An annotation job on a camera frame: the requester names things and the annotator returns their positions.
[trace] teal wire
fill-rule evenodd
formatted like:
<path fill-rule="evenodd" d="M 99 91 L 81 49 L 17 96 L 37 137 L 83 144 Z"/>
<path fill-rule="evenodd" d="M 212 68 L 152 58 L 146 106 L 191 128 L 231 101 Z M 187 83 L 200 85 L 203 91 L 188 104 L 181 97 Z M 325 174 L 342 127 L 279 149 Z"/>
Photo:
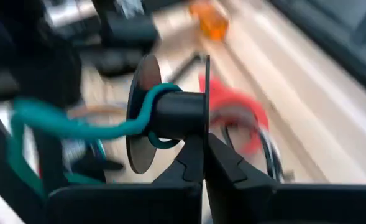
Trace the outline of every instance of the teal wire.
<path fill-rule="evenodd" d="M 94 144 L 97 146 L 97 148 L 99 148 L 100 153 L 101 153 L 101 157 L 103 159 L 105 159 L 106 158 L 106 150 L 105 150 L 105 148 L 104 148 L 103 143 L 101 142 L 101 140 L 97 140 Z"/>
<path fill-rule="evenodd" d="M 181 89 L 170 83 L 153 87 L 145 96 L 137 119 L 127 120 L 117 126 L 94 127 L 77 120 L 70 120 L 62 110 L 36 100 L 16 100 L 14 116 L 31 128 L 39 128 L 61 138 L 87 141 L 110 140 L 125 135 L 140 134 L 150 120 L 153 100 L 164 91 L 181 91 Z"/>
<path fill-rule="evenodd" d="M 159 140 L 158 136 L 153 133 L 149 132 L 148 139 L 153 147 L 156 147 L 157 149 L 169 149 L 171 147 L 175 147 L 180 140 L 171 139 L 169 141 L 161 141 Z"/>
<path fill-rule="evenodd" d="M 29 167 L 23 157 L 24 125 L 38 128 L 60 138 L 74 138 L 86 141 L 115 139 L 125 135 L 140 134 L 150 121 L 152 103 L 158 94 L 166 91 L 181 91 L 171 83 L 153 87 L 145 96 L 137 119 L 127 120 L 117 126 L 94 127 L 77 120 L 71 120 L 60 109 L 37 100 L 15 100 L 14 115 L 11 118 L 11 137 L 8 144 L 8 162 L 17 176 L 30 186 L 40 197 L 46 199 L 43 183 Z M 71 182 L 98 184 L 98 180 L 82 175 L 68 174 Z"/>

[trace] black cable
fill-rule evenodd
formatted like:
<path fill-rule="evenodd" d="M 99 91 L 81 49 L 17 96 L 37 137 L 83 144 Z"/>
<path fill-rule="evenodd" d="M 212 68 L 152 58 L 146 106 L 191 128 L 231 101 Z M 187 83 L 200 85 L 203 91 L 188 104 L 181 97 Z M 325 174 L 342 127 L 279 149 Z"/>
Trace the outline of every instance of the black cable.
<path fill-rule="evenodd" d="M 227 126 L 221 126 L 221 134 L 226 142 L 226 145 L 228 147 L 230 147 L 231 149 L 234 149 L 234 145 L 232 144 L 231 138 L 230 138 L 230 134 L 228 132 L 228 127 Z"/>
<path fill-rule="evenodd" d="M 167 82 L 176 84 L 187 74 L 187 71 L 190 70 L 193 65 L 200 61 L 201 55 L 199 53 L 194 53 L 189 59 L 185 60 L 175 72 L 173 72 L 173 75 Z"/>
<path fill-rule="evenodd" d="M 275 163 L 274 163 L 274 156 L 272 153 L 272 149 L 269 148 L 269 143 L 267 143 L 267 140 L 264 136 L 264 134 L 259 131 L 259 138 L 260 141 L 262 142 L 262 146 L 263 146 L 263 150 L 264 150 L 264 156 L 265 156 L 265 163 L 266 163 L 266 167 L 267 167 L 267 174 L 273 178 L 274 180 L 277 180 L 278 175 L 276 172 L 276 168 L 275 168 Z"/>
<path fill-rule="evenodd" d="M 265 156 L 265 163 L 267 168 L 267 174 L 274 180 L 281 182 L 282 178 L 284 178 L 283 175 L 283 169 L 282 164 L 280 161 L 280 158 L 276 152 L 275 147 L 273 146 L 273 143 L 270 142 L 268 136 L 265 136 L 264 133 L 258 129 L 258 135 L 260 138 L 260 141 L 262 142 L 262 147 L 264 151 Z M 226 142 L 226 144 L 234 149 L 234 146 L 231 141 L 231 137 L 228 132 L 228 126 L 221 126 L 221 132 L 223 135 L 223 138 Z"/>

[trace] orange object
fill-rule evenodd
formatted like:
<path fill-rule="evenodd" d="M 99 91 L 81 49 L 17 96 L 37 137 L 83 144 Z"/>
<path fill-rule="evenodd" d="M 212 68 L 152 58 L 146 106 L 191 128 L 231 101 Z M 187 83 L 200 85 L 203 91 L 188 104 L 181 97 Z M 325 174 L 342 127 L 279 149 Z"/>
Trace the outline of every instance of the orange object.
<path fill-rule="evenodd" d="M 190 14 L 199 19 L 202 33 L 211 40 L 222 41 L 228 30 L 228 20 L 208 0 L 195 1 Z"/>
<path fill-rule="evenodd" d="M 188 10 L 190 11 L 190 14 L 192 16 L 200 16 L 206 13 L 211 12 L 212 10 L 215 10 L 215 8 L 211 5 L 211 3 L 207 0 L 200 0 L 200 1 L 194 1 L 190 4 L 188 7 Z"/>

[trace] black cylinder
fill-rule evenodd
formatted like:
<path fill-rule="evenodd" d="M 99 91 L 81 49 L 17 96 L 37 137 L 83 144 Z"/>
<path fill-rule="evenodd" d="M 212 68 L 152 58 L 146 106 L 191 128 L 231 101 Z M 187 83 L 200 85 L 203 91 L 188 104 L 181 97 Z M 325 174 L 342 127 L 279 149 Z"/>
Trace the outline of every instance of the black cylinder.
<path fill-rule="evenodd" d="M 207 122 L 203 104 L 203 93 L 166 93 L 155 102 L 150 130 L 168 139 L 183 140 L 193 134 L 202 136 Z"/>

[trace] red object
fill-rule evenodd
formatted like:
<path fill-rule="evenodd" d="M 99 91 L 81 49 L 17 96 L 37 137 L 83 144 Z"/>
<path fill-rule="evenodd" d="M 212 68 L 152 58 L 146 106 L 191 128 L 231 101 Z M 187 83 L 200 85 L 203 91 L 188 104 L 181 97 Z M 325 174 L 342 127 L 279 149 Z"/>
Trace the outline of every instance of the red object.
<path fill-rule="evenodd" d="M 205 89 L 205 76 L 199 76 L 199 86 L 201 92 Z M 212 77 L 210 79 L 210 99 L 209 99 L 209 109 L 218 110 L 225 106 L 241 105 L 248 109 L 257 122 L 257 124 L 263 128 L 268 129 L 268 118 L 265 113 L 263 106 L 248 95 L 239 93 L 237 91 L 231 90 L 230 88 L 223 85 L 218 79 Z M 221 118 L 220 120 L 213 121 L 211 125 L 216 123 L 222 124 L 234 124 L 237 119 L 235 118 Z M 255 153 L 262 145 L 258 132 L 252 130 L 250 133 L 250 141 L 245 143 L 244 147 L 241 149 L 245 154 Z"/>

